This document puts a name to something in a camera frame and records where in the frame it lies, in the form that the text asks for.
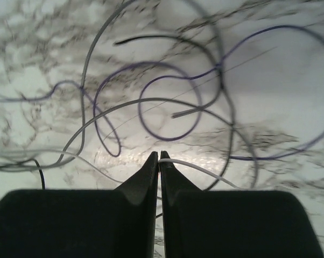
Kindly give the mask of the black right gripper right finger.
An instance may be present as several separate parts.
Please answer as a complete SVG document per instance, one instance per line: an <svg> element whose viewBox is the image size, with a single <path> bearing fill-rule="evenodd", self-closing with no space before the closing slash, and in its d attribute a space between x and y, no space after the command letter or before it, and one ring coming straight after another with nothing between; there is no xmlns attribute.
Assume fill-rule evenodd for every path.
<svg viewBox="0 0 324 258"><path fill-rule="evenodd" d="M202 191L160 159L166 257L323 257L307 213L293 194Z"/></svg>

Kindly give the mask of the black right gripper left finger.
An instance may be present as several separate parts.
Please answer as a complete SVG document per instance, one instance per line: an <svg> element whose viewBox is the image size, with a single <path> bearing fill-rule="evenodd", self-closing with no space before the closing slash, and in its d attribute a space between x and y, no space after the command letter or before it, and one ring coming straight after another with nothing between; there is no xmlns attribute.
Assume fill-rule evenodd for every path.
<svg viewBox="0 0 324 258"><path fill-rule="evenodd" d="M113 190L15 190L0 200L0 257L152 257L158 154Z"/></svg>

